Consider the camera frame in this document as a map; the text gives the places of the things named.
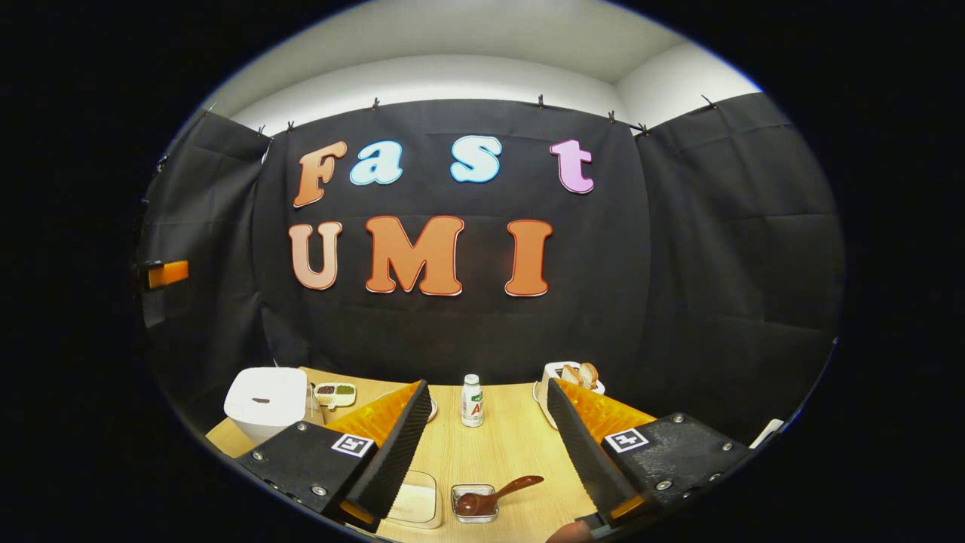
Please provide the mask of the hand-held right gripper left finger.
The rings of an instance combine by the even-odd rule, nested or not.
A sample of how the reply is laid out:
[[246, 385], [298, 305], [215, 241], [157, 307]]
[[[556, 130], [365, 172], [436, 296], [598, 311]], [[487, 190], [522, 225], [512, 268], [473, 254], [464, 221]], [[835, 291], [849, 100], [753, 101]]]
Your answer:
[[311, 514], [375, 532], [409, 471], [431, 411], [425, 379], [335, 422], [290, 424], [237, 458], [246, 477]]

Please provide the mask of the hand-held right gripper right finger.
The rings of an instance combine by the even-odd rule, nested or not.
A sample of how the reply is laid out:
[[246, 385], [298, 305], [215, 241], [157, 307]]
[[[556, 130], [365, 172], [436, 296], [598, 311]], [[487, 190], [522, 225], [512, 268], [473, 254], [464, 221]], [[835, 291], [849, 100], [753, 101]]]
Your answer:
[[564, 379], [546, 403], [606, 528], [672, 514], [727, 479], [752, 448], [687, 413], [654, 417]]

